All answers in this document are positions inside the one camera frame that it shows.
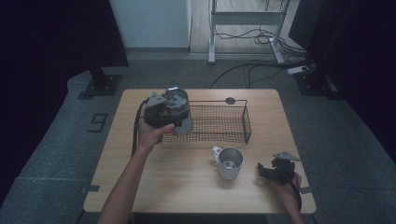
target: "wire basket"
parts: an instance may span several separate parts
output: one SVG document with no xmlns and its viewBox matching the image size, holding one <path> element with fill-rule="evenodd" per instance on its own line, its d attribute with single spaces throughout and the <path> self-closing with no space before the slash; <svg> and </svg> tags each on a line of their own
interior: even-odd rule
<svg viewBox="0 0 396 224">
<path fill-rule="evenodd" d="M 220 141 L 248 143 L 251 136 L 247 100 L 190 101 L 192 132 L 163 135 L 162 142 Z"/>
</svg>

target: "gray carpet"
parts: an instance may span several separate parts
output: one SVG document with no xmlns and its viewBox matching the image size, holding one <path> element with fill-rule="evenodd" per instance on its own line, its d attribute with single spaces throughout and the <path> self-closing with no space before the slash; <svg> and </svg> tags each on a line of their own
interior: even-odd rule
<svg viewBox="0 0 396 224">
<path fill-rule="evenodd" d="M 122 92 L 172 86 L 207 89 L 223 72 L 247 62 L 217 60 L 208 65 L 206 60 L 133 60 L 129 68 L 105 69 L 108 75 L 123 75 L 115 96 L 91 100 L 78 100 L 90 74 L 71 78 L 64 105 L 1 207 L 0 223 L 95 223 L 98 214 L 85 213 L 82 206 Z M 251 80 L 273 77 L 278 71 L 259 67 Z M 244 89 L 243 73 L 243 67 L 235 69 L 213 88 Z M 395 163 L 347 102 L 302 96 L 286 70 L 250 88 L 279 92 L 318 207 L 315 214 L 304 215 L 306 223 L 396 223 Z M 100 128 L 91 123 L 95 114 L 108 114 L 99 133 L 89 132 Z M 150 218 L 151 223 L 191 223 L 189 217 Z M 288 223 L 283 214 L 239 218 L 233 220 Z M 139 219 L 145 217 L 136 215 L 135 220 Z"/>
</svg>

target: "metal mug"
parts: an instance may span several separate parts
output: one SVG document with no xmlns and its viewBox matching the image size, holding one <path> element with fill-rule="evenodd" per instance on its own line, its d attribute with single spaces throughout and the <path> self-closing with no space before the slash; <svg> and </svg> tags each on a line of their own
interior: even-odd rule
<svg viewBox="0 0 396 224">
<path fill-rule="evenodd" d="M 224 179 L 235 179 L 241 170 L 244 156 L 236 147 L 213 147 L 212 155 L 218 163 L 219 175 Z"/>
</svg>

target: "mug handle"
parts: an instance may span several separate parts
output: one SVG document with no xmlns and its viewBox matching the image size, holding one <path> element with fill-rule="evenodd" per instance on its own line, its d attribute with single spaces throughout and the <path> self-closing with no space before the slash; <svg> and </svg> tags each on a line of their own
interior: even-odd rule
<svg viewBox="0 0 396 224">
<path fill-rule="evenodd" d="M 219 162 L 219 154 L 222 151 L 221 147 L 212 147 L 212 156 L 216 162 Z"/>
</svg>

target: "wooden table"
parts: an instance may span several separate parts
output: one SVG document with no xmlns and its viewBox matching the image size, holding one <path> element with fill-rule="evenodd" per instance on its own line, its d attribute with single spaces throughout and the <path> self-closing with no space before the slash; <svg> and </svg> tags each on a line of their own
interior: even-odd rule
<svg viewBox="0 0 396 224">
<path fill-rule="evenodd" d="M 84 203 L 87 212 L 100 212 L 107 196 L 131 157 L 134 117 L 140 103 L 154 91 L 123 93 Z M 251 137 L 247 144 L 230 142 L 167 143 L 148 157 L 132 212 L 150 213 L 283 213 L 267 181 L 259 177 L 257 163 L 271 167 L 273 154 L 288 151 L 299 157 L 279 95 L 275 90 L 186 90 L 191 101 L 247 100 Z M 244 164 L 234 180 L 222 179 L 211 148 L 238 147 Z M 302 162 L 296 171 L 308 181 Z M 314 213 L 312 193 L 302 194 L 302 213 Z"/>
</svg>

